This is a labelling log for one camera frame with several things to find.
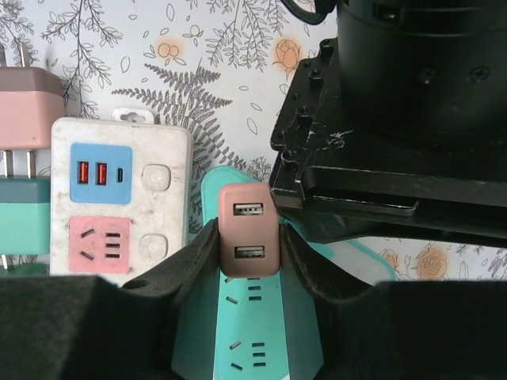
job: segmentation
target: usb charger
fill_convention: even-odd
[[[264,183],[227,184],[219,193],[220,266],[230,278],[274,276],[279,220]]]
[[[19,46],[22,67],[8,67],[0,44],[0,255],[41,255],[50,246],[50,180],[36,177],[34,150],[51,145],[51,126],[64,116],[63,89],[54,74],[30,67]],[[27,174],[14,176],[13,150],[27,150]]]

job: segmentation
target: switch button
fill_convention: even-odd
[[[164,235],[148,234],[141,239],[141,256],[149,261],[160,261],[166,257],[168,242]]]
[[[164,165],[148,165],[143,171],[143,184],[152,192],[164,192],[171,183],[171,171]]]

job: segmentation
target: pink usb charger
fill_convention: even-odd
[[[51,127],[65,116],[59,78],[30,67],[28,49],[20,45],[22,67],[8,67],[0,44],[0,150],[37,150],[51,146]]]
[[[280,268],[279,216],[267,184],[227,184],[219,193],[220,266],[230,278]]]

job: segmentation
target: floral wallpaper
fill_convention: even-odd
[[[313,9],[311,0],[297,2]],[[269,178],[275,158],[269,137],[295,69],[336,33],[334,15],[307,25],[281,0],[0,0],[8,64],[20,65],[16,46],[24,42],[32,65],[61,77],[69,116],[109,120],[120,106],[147,108],[157,123],[193,133],[192,234],[202,227],[200,181],[210,168],[231,165]],[[49,157],[37,153],[40,175],[50,173]],[[15,170],[25,167],[18,152]],[[361,241],[399,279],[507,276],[504,249]]]

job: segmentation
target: red usb port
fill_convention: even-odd
[[[78,182],[80,184],[87,184],[88,183],[88,162],[85,162],[85,161],[79,162]]]
[[[106,184],[108,177],[108,165],[107,164],[97,164],[97,184]]]

